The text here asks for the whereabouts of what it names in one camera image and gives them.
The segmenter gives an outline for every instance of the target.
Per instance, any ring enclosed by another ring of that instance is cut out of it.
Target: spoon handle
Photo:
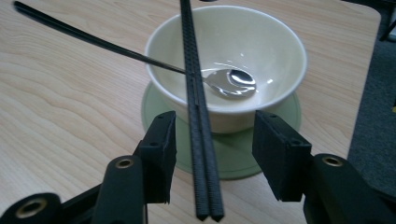
[[[85,33],[71,25],[68,25],[62,21],[58,21],[55,18],[53,18],[43,12],[40,12],[32,7],[26,6],[24,3],[15,1],[14,7],[21,14],[29,16],[30,18],[34,19],[35,21],[38,21],[44,25],[47,25],[48,27],[58,30],[64,34],[71,35],[71,36],[76,37],[80,40],[83,40],[85,42],[93,44],[97,47],[113,51],[115,53],[136,59],[136,60],[144,62],[144,63],[149,63],[149,64],[152,64],[155,66],[159,66],[159,67],[167,69],[167,70],[171,70],[171,71],[178,72],[181,74],[185,73],[184,70],[174,67],[173,65],[159,62],[157,60],[151,59],[151,58],[146,57],[146,56],[139,54],[137,52],[134,52],[134,51],[125,49],[123,47],[117,46],[115,44],[112,44],[110,42],[107,42],[104,39],[98,38],[94,35]]]

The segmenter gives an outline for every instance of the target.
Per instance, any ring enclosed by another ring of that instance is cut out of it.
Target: black chopsticks
[[[196,216],[224,217],[190,0],[180,0]]]

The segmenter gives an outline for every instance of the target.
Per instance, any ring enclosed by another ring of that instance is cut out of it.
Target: screw hole
[[[22,205],[16,213],[17,218],[32,217],[41,212],[47,206],[47,200],[43,198],[32,199]]]
[[[119,169],[125,169],[132,165],[134,165],[134,161],[130,159],[121,160],[116,163],[116,167]]]
[[[336,167],[340,167],[343,166],[344,164],[338,160],[335,157],[323,157],[323,162],[330,165],[330,166],[336,166]]]

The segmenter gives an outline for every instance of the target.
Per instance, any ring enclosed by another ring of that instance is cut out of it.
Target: metal spoon
[[[97,47],[108,49],[118,54],[122,54],[124,56],[136,59],[138,61],[159,66],[161,68],[168,69],[174,72],[178,72],[181,74],[185,73],[184,70],[174,67],[173,65],[159,62],[137,52],[109,43],[94,35],[85,33],[71,25],[68,25],[62,21],[58,21],[43,12],[40,12],[32,7],[28,7],[24,3],[15,1],[14,7],[17,9],[17,11],[24,15],[27,15],[35,21],[38,21],[67,35],[71,35],[88,43],[94,44]],[[249,97],[256,90],[256,82],[253,77],[246,72],[235,69],[222,69],[215,71],[211,73],[208,77],[203,77],[203,82],[222,96],[232,98]]]

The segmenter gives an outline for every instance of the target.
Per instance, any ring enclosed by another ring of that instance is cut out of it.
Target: brass screw
[[[18,218],[32,217],[41,212],[47,206],[44,198],[35,198],[22,205],[15,214]]]

